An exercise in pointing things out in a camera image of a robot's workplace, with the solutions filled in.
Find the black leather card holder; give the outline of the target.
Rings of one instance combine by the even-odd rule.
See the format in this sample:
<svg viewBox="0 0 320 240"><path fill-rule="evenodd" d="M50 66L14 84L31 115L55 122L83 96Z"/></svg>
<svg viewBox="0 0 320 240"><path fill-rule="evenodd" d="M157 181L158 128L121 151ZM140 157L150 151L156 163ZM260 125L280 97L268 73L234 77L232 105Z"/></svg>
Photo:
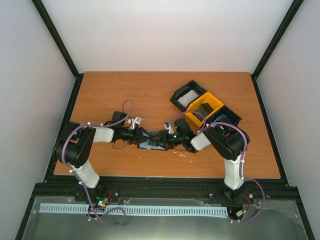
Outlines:
<svg viewBox="0 0 320 240"><path fill-rule="evenodd" d="M144 137L148 137L149 135L155 135L157 132L153 130L148 130L147 133L143 133ZM157 143L155 140L148 139L145 142L139 143L137 145L138 149L145 150L157 150L157 151L167 151L160 143Z"/></svg>

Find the black cards stack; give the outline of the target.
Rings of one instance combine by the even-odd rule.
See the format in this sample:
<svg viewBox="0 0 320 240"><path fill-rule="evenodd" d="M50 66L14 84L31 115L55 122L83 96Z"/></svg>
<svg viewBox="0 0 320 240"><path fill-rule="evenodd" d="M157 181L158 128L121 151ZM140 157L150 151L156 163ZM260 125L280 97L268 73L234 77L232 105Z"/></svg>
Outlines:
<svg viewBox="0 0 320 240"><path fill-rule="evenodd" d="M213 112L213 108L210 106L210 104L208 102L202 103L200 104L200 106L194 110L197 114L197 118L199 120L205 117L208 117L209 114L211 114Z"/></svg>

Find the yellow bin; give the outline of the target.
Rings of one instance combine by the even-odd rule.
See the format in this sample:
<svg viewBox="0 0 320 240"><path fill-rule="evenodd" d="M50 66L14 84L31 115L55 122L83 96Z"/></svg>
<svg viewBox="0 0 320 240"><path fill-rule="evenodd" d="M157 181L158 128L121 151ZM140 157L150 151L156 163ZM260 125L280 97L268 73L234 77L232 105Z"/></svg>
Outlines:
<svg viewBox="0 0 320 240"><path fill-rule="evenodd" d="M223 106L224 104L213 94L206 92L188 105L185 115L200 128L205 123L205 120Z"/></svg>

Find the black bin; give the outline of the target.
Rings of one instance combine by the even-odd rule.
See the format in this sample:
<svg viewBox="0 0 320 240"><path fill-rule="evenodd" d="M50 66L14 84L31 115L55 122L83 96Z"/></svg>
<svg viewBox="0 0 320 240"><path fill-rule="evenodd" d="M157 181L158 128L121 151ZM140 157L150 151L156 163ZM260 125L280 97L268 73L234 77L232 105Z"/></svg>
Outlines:
<svg viewBox="0 0 320 240"><path fill-rule="evenodd" d="M205 121L207 124L213 122L224 122L237 126L241 120L242 118L239 115L232 111L228 106L223 105L212 115L210 115Z"/></svg>
<svg viewBox="0 0 320 240"><path fill-rule="evenodd" d="M177 89L170 102L176 106L181 112L185 112L189 105L207 92L205 88L196 81L191 80L179 89Z"/></svg>

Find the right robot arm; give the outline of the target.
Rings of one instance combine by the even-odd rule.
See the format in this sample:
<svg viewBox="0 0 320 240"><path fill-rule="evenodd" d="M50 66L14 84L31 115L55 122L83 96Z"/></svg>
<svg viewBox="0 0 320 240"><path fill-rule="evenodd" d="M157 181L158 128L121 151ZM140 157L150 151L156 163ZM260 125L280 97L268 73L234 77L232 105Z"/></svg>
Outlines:
<svg viewBox="0 0 320 240"><path fill-rule="evenodd" d="M229 202L236 201L244 190L244 157L249 136L240 128L228 122L218 121L208 124L195 134L184 118L165 123L165 130L155 132L149 130L143 136L146 141L138 145L147 150L168 151L176 146L183 146L188 153L195 154L208 146L214 149L224 160L224 197Z"/></svg>

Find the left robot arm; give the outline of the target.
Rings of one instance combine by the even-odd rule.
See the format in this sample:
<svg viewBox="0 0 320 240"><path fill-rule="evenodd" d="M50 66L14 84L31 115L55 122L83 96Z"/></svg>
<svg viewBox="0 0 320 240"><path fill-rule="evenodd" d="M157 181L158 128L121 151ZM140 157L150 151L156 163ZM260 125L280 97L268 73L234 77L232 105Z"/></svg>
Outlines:
<svg viewBox="0 0 320 240"><path fill-rule="evenodd" d="M140 121L139 117L132 120L121 111L115 111L110 121L100 125L69 121L57 138L53 156L69 168L80 185L87 188L86 195L92 201L99 201L103 198L104 188L98 185L100 176L89 161L92 145L117 140L134 145L144 143L152 134L138 126Z"/></svg>

